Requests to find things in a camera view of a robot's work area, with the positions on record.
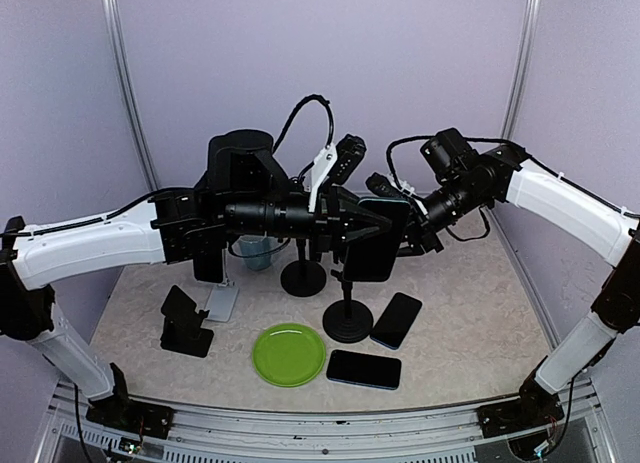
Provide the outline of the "short black clamp stand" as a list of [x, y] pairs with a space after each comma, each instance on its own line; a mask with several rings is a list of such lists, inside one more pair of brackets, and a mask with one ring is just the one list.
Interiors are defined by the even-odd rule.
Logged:
[[369, 336], [374, 324], [373, 314], [365, 304], [353, 298], [353, 283], [345, 280], [341, 271], [332, 270], [331, 275], [341, 285], [342, 298], [325, 310], [323, 329], [336, 342], [358, 343]]

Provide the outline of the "black phone blue case bottom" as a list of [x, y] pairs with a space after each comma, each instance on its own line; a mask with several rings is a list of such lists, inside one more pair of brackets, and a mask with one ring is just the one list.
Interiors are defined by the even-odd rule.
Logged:
[[336, 349], [330, 355], [326, 376], [331, 381], [396, 390], [401, 370], [402, 362], [397, 358]]

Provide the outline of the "black phone white case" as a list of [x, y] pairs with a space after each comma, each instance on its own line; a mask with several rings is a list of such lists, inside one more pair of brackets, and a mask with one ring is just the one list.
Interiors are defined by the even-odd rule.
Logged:
[[221, 251], [196, 256], [192, 261], [194, 278], [201, 282], [222, 283], [224, 279], [223, 260]]

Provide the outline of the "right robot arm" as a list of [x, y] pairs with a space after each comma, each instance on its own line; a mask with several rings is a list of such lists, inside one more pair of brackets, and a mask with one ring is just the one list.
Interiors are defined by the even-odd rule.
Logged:
[[[392, 152], [420, 143], [420, 154], [439, 185], [421, 197], [399, 179]], [[596, 364], [616, 338], [639, 323], [639, 217], [584, 189], [503, 138], [466, 137], [457, 129], [391, 142], [385, 183], [414, 206], [415, 235], [424, 251], [438, 251], [438, 234], [462, 216], [505, 203], [536, 215], [599, 255], [611, 268], [589, 312], [525, 379], [511, 416], [523, 427], [546, 415], [556, 396], [582, 370]]]

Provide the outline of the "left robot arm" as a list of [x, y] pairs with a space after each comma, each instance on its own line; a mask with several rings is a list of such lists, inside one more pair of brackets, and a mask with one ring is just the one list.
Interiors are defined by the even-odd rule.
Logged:
[[273, 137], [241, 129], [216, 136], [193, 187], [155, 191], [86, 219], [29, 225], [11, 218], [1, 236], [1, 331], [35, 347], [121, 428], [140, 417], [123, 372], [93, 353], [56, 305], [56, 281], [134, 264], [189, 261], [198, 280], [218, 282], [226, 249], [243, 235], [305, 239], [317, 253], [337, 252], [391, 230], [341, 185], [345, 155], [361, 156], [348, 137], [318, 156], [310, 191], [295, 185], [275, 158]]

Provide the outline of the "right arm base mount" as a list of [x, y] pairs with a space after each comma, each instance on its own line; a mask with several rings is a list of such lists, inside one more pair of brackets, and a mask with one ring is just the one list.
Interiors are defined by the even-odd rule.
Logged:
[[552, 402], [542, 409], [527, 409], [520, 398], [480, 406], [476, 413], [484, 438], [517, 433], [564, 418], [559, 403]]

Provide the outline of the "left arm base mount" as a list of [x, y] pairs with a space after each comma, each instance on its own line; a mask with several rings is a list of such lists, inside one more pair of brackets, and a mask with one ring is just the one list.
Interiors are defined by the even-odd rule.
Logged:
[[91, 401], [86, 413], [88, 421], [102, 426], [166, 440], [174, 418], [168, 406], [139, 400], [121, 400], [115, 396]]

